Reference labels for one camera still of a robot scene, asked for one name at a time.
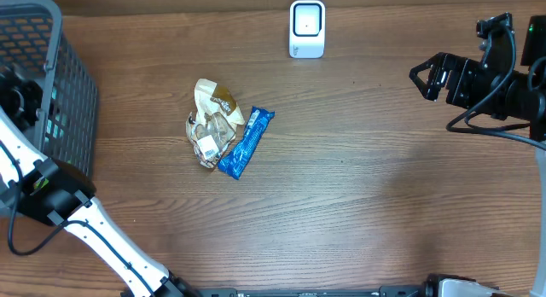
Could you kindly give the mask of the blue cookie packet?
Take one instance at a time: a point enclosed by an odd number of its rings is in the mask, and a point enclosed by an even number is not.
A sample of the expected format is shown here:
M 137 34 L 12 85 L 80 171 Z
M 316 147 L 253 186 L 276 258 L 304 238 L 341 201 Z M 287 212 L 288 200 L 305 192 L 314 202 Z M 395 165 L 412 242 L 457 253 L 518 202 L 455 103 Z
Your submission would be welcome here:
M 274 112 L 253 107 L 243 132 L 243 138 L 231 149 L 227 156 L 219 161 L 218 169 L 235 180 L 239 180 L 274 117 Z

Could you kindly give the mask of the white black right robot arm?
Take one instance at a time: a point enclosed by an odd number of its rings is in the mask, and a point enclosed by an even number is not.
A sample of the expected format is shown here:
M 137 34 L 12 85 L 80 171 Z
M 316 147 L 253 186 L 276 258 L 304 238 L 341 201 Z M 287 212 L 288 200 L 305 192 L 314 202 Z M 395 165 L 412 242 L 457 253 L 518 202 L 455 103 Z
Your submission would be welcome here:
M 479 20 L 483 56 L 475 61 L 439 52 L 409 71 L 421 95 L 446 101 L 463 113 L 446 125 L 454 133 L 500 137 L 531 145 L 545 178 L 545 18 L 530 18 L 524 50 L 517 52 L 510 13 Z

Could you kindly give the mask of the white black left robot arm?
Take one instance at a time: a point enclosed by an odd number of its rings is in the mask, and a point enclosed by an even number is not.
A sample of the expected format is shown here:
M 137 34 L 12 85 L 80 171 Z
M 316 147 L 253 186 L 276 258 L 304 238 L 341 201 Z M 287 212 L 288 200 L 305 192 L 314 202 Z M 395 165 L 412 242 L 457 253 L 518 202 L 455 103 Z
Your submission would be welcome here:
M 85 243 L 127 285 L 129 296 L 196 296 L 197 291 L 145 254 L 108 216 L 96 187 L 76 167 L 50 158 L 30 143 L 17 119 L 26 117 L 27 95 L 40 97 L 40 86 L 15 71 L 1 70 L 1 203 L 10 210 L 7 244 L 17 256 L 42 250 L 66 231 Z M 17 215 L 52 226 L 35 247 L 15 246 Z

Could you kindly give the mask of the beige brown snack bag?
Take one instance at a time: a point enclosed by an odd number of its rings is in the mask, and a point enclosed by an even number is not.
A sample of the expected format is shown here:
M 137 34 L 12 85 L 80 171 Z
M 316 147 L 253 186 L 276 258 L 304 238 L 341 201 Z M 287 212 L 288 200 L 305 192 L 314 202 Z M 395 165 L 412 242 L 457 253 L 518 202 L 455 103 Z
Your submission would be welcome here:
M 194 100 L 197 112 L 186 120 L 186 135 L 200 164 L 213 169 L 245 119 L 229 90 L 209 79 L 197 81 Z

